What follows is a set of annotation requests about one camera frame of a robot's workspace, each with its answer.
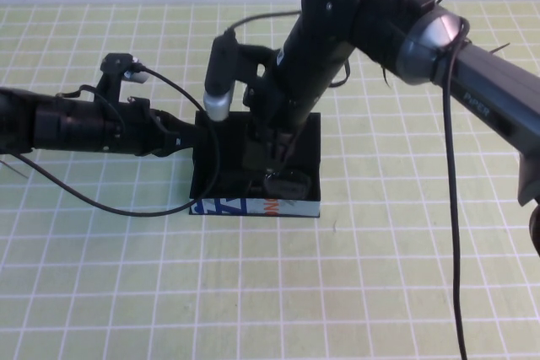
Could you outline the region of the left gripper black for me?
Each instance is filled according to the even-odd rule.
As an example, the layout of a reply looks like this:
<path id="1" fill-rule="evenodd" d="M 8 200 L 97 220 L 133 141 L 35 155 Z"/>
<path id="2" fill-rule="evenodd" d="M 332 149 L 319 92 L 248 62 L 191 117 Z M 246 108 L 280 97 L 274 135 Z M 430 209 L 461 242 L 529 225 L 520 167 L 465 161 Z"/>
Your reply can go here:
<path id="1" fill-rule="evenodd" d="M 102 151 L 138 157 L 165 157 L 198 145 L 199 128 L 164 110 L 156 110 L 150 101 L 131 98 L 116 107 L 112 120 L 106 122 L 107 133 Z M 165 134 L 180 139 L 165 140 Z"/>

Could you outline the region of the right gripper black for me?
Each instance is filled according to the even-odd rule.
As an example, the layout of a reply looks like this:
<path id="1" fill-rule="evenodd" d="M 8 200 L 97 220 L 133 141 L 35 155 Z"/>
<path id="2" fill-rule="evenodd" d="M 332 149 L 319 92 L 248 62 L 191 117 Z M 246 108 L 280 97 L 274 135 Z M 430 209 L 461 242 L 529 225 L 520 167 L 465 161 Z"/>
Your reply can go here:
<path id="1" fill-rule="evenodd" d="M 254 91 L 245 93 L 244 104 L 258 136 L 257 168 L 270 175 L 285 168 L 294 152 L 295 132 L 347 61 L 347 44 L 286 42 L 278 50 L 244 45 L 243 56 L 266 68 L 261 78 L 248 82 Z"/>

